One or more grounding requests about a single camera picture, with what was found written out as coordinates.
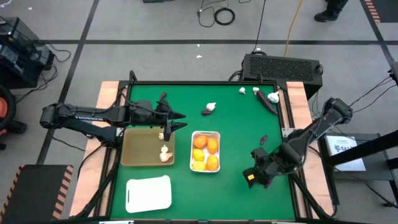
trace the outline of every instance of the gray floor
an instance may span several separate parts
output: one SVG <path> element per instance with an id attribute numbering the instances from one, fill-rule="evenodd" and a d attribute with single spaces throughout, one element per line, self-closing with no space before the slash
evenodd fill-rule
<path id="1" fill-rule="evenodd" d="M 100 0 L 88 32 L 89 40 L 202 40 L 256 38 L 262 1 L 238 4 L 229 0 L 236 13 L 230 26 L 198 25 L 197 10 L 201 1 L 176 0 L 163 4 L 143 4 L 140 0 Z M 41 39 L 79 40 L 93 0 L 14 0 L 0 8 L 4 17 L 19 16 Z M 260 33 L 261 40 L 285 40 L 299 0 L 268 0 Z M 297 16 L 292 40 L 377 40 L 359 1 L 349 1 L 336 22 L 317 23 L 314 13 L 325 7 L 324 0 L 304 0 Z M 211 22 L 209 12 L 201 15 L 202 23 Z M 397 24 L 377 25 L 385 40 L 398 40 Z M 77 45 L 55 45 L 75 53 Z M 283 56 L 284 45 L 258 45 L 269 55 Z M 252 44 L 169 44 L 169 45 L 107 45 L 86 44 L 81 51 L 67 103 L 95 106 L 102 81 L 126 80 L 134 70 L 139 80 L 227 80 L 236 70 Z M 389 46 L 398 58 L 398 46 Z M 389 65 L 378 45 L 290 45 L 287 57 L 319 60 L 325 69 L 319 104 L 329 97 L 351 103 L 387 77 Z M 9 135 L 2 142 L 8 145 L 0 152 L 0 200 L 5 198 L 17 166 L 34 164 L 42 147 L 46 130 L 39 125 L 41 108 L 58 100 L 72 59 L 57 63 L 58 78 L 44 91 L 28 96 L 18 104 L 17 119 L 28 124 L 21 136 Z M 355 104 L 358 109 L 372 102 L 389 85 Z M 398 89 L 393 88 L 372 107 L 356 113 L 352 122 L 340 126 L 344 132 L 386 134 L 398 127 L 394 119 L 398 107 Z M 85 147 L 86 138 L 69 130 L 57 130 L 55 136 Z M 398 156 L 397 150 L 389 155 Z M 83 153 L 52 141 L 45 164 L 73 164 L 78 167 Z M 371 182 L 389 199 L 392 192 L 386 182 Z M 76 177 L 67 197 L 71 204 Z M 340 220 L 365 223 L 394 223 L 398 213 L 382 203 L 362 183 L 338 181 L 341 199 L 337 217 Z M 68 216 L 69 207 L 63 213 Z"/>

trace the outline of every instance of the green mat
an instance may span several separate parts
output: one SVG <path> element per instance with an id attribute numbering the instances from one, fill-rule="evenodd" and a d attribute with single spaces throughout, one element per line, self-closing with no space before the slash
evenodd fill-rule
<path id="1" fill-rule="evenodd" d="M 248 188 L 242 171 L 254 165 L 250 152 L 259 147 L 266 134 L 267 152 L 282 142 L 279 120 L 258 102 L 253 86 L 220 85 L 134 85 L 131 100 L 151 100 L 162 92 L 171 107 L 187 117 L 188 126 L 175 132 L 175 164 L 164 167 L 125 167 L 119 165 L 111 218 L 194 219 L 194 220 L 294 220 L 294 210 L 286 176 L 276 177 L 268 189 Z M 259 86 L 265 94 L 272 86 Z M 202 116 L 207 103 L 216 102 L 210 116 Z M 195 173 L 189 168 L 191 135 L 194 131 L 221 134 L 220 166 L 215 174 Z M 172 205 L 165 210 L 128 213 L 125 208 L 126 183 L 168 175 L 172 185 Z"/>

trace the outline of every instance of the garlic bulb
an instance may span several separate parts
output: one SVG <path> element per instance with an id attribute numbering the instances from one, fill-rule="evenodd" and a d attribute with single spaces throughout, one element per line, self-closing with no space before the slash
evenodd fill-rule
<path id="1" fill-rule="evenodd" d="M 260 89 L 258 88 L 258 87 L 253 87 L 253 92 L 254 92 L 254 94 L 257 94 L 257 92 L 259 91 Z"/>
<path id="2" fill-rule="evenodd" d="M 168 159 L 170 159 L 172 156 L 173 156 L 172 153 L 167 153 L 167 152 L 162 152 L 159 155 L 160 161 L 162 161 L 162 162 L 167 162 Z"/>
<path id="3" fill-rule="evenodd" d="M 160 150 L 161 150 L 162 152 L 168 152 L 168 151 L 169 151 L 169 149 L 168 149 L 168 147 L 167 147 L 166 145 L 163 145 L 163 146 L 160 148 Z"/>
<path id="4" fill-rule="evenodd" d="M 208 103 L 206 105 L 206 110 L 213 111 L 216 108 L 216 103 Z"/>
<path id="5" fill-rule="evenodd" d="M 239 92 L 242 93 L 242 94 L 246 94 L 245 91 L 246 91 L 246 90 L 244 89 L 244 87 L 242 87 L 242 88 L 239 89 Z"/>
<path id="6" fill-rule="evenodd" d="M 269 101 L 271 101 L 273 103 L 278 103 L 279 102 L 279 92 L 270 93 L 267 95 L 267 98 Z"/>

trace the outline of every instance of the black shoe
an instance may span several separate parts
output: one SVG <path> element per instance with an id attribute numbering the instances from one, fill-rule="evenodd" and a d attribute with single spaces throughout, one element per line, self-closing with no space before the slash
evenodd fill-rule
<path id="1" fill-rule="evenodd" d="M 316 14 L 313 18 L 318 22 L 335 21 L 338 18 L 338 14 L 325 10 Z"/>

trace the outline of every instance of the tan tray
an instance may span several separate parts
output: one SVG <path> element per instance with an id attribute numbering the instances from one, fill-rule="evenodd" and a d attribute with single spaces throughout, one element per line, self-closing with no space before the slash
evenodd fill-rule
<path id="1" fill-rule="evenodd" d="M 121 163 L 124 166 L 170 166 L 174 164 L 175 134 L 170 141 L 159 139 L 160 128 L 129 128 L 124 132 Z M 166 162 L 160 161 L 160 148 L 166 145 L 173 156 Z"/>

